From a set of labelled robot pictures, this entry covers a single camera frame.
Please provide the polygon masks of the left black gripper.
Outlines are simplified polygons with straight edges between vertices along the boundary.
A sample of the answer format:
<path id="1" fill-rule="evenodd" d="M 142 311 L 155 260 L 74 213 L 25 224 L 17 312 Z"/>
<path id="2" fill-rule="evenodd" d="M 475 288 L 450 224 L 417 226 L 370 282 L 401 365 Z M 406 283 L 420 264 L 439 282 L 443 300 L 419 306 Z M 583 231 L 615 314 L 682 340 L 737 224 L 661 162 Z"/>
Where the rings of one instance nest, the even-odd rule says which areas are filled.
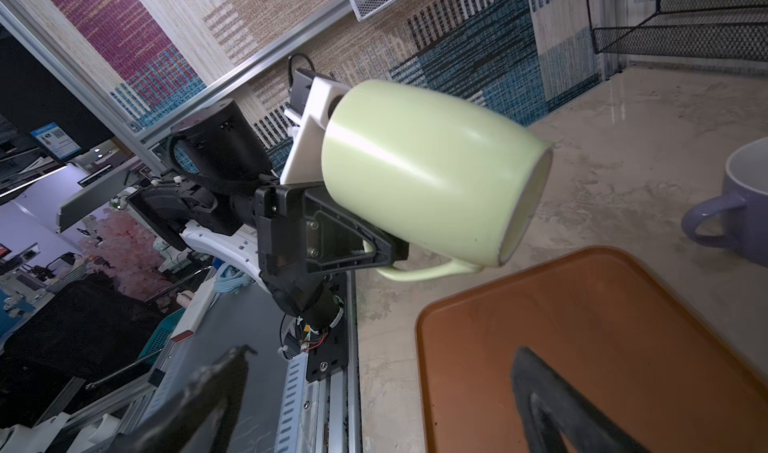
<path id="1" fill-rule="evenodd" d="M 265 281 L 389 267 L 409 244 L 335 202 L 322 183 L 259 188 L 253 197 Z"/>

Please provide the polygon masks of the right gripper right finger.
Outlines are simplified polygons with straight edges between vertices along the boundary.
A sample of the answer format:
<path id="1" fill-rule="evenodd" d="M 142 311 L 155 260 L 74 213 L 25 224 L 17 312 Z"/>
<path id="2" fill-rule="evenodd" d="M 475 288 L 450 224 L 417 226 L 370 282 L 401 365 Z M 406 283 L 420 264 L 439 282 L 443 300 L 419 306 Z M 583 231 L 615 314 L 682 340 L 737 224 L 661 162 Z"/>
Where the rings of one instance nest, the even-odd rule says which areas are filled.
<path id="1" fill-rule="evenodd" d="M 516 351 L 511 385 L 531 452 L 645 452 L 527 347 Z"/>

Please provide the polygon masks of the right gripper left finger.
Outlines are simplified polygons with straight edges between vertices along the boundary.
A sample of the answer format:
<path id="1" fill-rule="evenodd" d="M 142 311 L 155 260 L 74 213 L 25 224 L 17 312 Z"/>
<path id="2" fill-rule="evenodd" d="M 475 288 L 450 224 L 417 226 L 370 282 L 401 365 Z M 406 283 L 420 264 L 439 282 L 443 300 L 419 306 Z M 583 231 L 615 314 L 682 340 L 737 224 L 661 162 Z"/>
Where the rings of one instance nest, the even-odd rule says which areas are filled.
<path id="1" fill-rule="evenodd" d="M 238 424 L 248 381 L 248 357 L 257 351 L 234 347 L 216 363 L 193 372 L 184 389 L 129 434 L 115 438 L 111 452 L 180 452 L 215 414 L 210 452 L 225 452 Z"/>

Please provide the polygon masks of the light green mug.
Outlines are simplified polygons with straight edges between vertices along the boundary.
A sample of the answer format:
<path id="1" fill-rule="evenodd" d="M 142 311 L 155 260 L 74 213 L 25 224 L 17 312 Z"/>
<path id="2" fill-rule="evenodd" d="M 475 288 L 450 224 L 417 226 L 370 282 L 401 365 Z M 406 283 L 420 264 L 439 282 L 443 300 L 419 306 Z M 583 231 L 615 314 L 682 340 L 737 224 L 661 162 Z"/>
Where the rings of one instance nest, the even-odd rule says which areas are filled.
<path id="1" fill-rule="evenodd" d="M 553 147 L 512 120 L 435 91 L 370 80 L 330 116 L 322 174 L 333 200 L 386 233 L 445 257 L 417 282 L 505 265 L 535 214 Z"/>

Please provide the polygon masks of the purple mug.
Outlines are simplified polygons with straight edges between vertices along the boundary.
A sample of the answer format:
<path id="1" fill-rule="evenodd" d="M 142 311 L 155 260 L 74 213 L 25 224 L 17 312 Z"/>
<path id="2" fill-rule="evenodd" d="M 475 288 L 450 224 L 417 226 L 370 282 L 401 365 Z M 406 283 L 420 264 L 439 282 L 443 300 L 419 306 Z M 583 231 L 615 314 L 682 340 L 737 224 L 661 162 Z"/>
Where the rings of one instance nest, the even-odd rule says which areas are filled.
<path id="1" fill-rule="evenodd" d="M 720 235 L 697 232 L 718 217 Z M 744 145 L 726 161 L 721 194 L 692 207 L 681 229 L 694 243 L 731 251 L 752 263 L 767 265 L 767 140 Z"/>

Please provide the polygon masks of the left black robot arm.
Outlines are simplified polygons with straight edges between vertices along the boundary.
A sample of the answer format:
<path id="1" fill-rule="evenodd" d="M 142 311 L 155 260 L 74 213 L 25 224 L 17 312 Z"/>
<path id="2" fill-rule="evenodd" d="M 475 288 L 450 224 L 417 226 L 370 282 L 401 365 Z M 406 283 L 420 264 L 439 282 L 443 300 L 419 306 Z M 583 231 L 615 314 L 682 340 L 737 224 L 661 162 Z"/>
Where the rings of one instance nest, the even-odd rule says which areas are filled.
<path id="1" fill-rule="evenodd" d="M 341 207 L 324 183 L 280 184 L 232 99 L 174 125 L 166 150 L 171 172 L 128 204 L 171 246 L 228 262 L 316 332 L 343 315 L 334 275 L 408 256 L 405 241 Z"/>

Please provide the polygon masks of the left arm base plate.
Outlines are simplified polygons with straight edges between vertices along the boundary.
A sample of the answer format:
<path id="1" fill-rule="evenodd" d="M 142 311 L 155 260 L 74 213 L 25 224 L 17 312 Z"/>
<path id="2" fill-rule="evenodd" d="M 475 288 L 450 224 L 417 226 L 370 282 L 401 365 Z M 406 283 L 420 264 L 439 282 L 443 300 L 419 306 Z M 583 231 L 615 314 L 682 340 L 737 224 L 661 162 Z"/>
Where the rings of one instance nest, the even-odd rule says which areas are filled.
<path id="1" fill-rule="evenodd" d="M 305 379 L 319 382 L 344 370 L 349 360 L 348 275 L 329 275 L 303 311 L 285 314 L 279 328 L 279 352 L 286 360 L 306 360 Z"/>

